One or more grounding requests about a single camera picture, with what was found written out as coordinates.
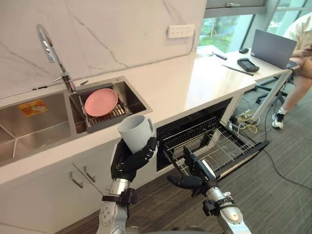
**wall socket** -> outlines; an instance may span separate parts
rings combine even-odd
[[[170,25],[167,30],[168,38],[186,38],[194,34],[194,24]]]

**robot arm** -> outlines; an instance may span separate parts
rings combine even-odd
[[[217,183],[215,174],[205,161],[200,161],[187,147],[184,148],[185,164],[192,176],[183,178],[168,176],[167,179],[183,189],[192,189],[192,196],[203,194],[203,211],[215,215],[225,234],[250,234],[245,225],[243,214],[235,205],[231,193],[223,193]]]
[[[99,213],[97,234],[125,234],[125,223],[129,217],[129,205],[136,204],[137,195],[130,188],[137,170],[148,163],[156,150],[156,138],[151,137],[147,145],[132,154],[123,139],[113,152],[111,165],[112,184],[109,194],[103,196],[104,204]]]

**black sneaker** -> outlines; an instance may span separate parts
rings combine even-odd
[[[272,126],[275,128],[280,128],[282,129],[284,127],[284,116],[280,113],[276,113],[272,116],[273,123]]]

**mug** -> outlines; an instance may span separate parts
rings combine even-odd
[[[133,154],[142,150],[155,133],[151,118],[145,116],[129,116],[117,130]]]

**plate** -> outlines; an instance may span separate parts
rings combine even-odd
[[[84,109],[90,116],[104,116],[114,109],[117,102],[118,95],[115,90],[99,89],[87,98]]]

